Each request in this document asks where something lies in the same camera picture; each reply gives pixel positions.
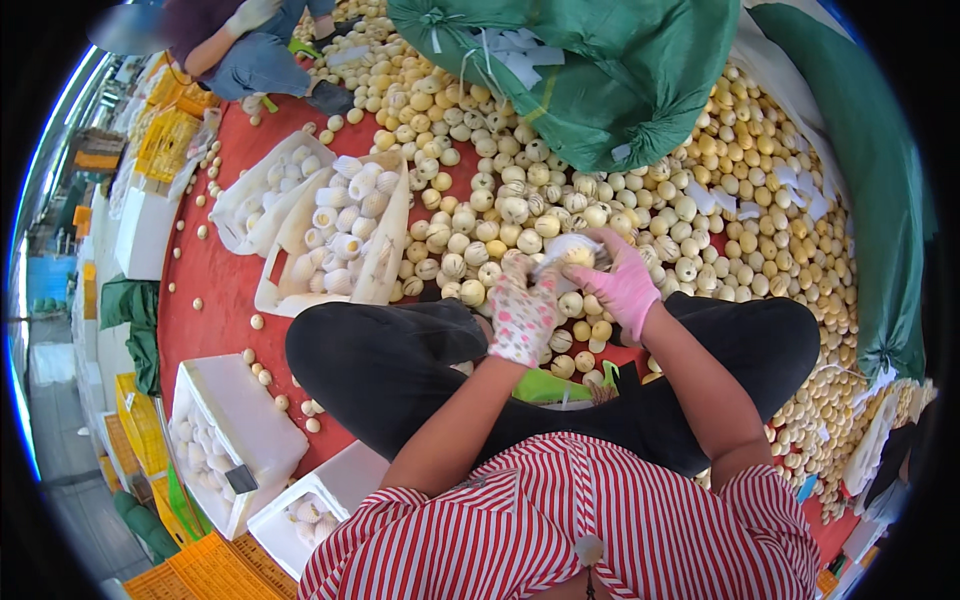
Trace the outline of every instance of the gloved hand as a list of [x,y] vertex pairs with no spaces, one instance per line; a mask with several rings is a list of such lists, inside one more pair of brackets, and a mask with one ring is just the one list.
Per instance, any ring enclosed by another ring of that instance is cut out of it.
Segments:
[[631,339],[639,342],[647,312],[660,300],[660,290],[650,278],[643,258],[612,229],[591,228],[580,233],[603,242],[613,258],[613,266],[609,273],[602,273],[580,265],[566,265],[564,277],[596,296]]
[[240,37],[269,21],[282,6],[283,0],[246,0],[227,19],[225,27],[232,35]]
[[493,312],[493,343],[490,356],[535,369],[557,324],[556,269],[547,269],[540,281],[527,288],[527,276],[536,263],[529,256],[503,259],[503,273],[488,294]]

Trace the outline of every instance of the forearm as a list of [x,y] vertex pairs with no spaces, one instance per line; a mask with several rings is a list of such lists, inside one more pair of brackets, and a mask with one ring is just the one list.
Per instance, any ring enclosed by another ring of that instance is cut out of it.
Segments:
[[403,446],[380,488],[413,488],[434,497],[463,481],[526,371],[496,356],[484,359]]
[[231,33],[226,25],[221,27],[216,34],[208,37],[204,43],[194,48],[187,55],[183,64],[187,75],[194,78],[200,77],[217,62],[220,62],[229,52],[229,49],[233,47],[237,38],[238,36]]
[[[735,468],[742,464],[732,476],[749,465],[772,464],[763,423],[746,390],[661,302],[650,309],[641,341],[670,382],[714,468],[718,463],[721,469],[731,462]],[[714,477],[714,481],[726,482],[729,476]]]

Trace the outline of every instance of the black pants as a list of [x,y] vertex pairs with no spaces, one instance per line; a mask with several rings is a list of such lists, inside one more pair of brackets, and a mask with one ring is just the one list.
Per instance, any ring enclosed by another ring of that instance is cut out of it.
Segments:
[[[820,336],[810,312],[787,299],[742,304],[673,294],[665,304],[753,399],[763,421],[804,383]],[[482,356],[487,341],[453,299],[401,306],[332,302],[308,308],[287,333],[287,362],[303,389],[361,442],[393,460],[466,379],[449,366]],[[541,433],[573,431],[692,476],[709,460],[666,377],[578,411],[507,400],[477,465]]]

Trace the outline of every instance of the pink glove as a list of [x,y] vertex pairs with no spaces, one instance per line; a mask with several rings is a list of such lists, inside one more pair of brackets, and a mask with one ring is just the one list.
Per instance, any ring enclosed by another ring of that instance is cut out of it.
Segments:
[[613,267],[609,273],[601,273],[580,265],[567,265],[564,277],[596,296],[631,339],[639,343],[647,312],[660,299],[660,290],[650,278],[643,258],[612,229],[591,228],[579,232],[603,242],[613,258]]
[[527,276],[536,263],[522,254],[504,258],[503,273],[487,296],[493,311],[493,343],[490,356],[535,369],[557,324],[556,269],[547,269],[540,281],[527,288]]

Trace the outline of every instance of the striped shirt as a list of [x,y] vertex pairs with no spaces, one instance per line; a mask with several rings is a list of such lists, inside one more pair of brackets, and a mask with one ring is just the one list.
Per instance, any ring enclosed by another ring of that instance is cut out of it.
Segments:
[[718,494],[616,444],[559,432],[517,444],[436,498],[368,496],[300,577],[314,598],[528,598],[604,556],[614,598],[812,598],[817,544],[790,486],[746,468]]

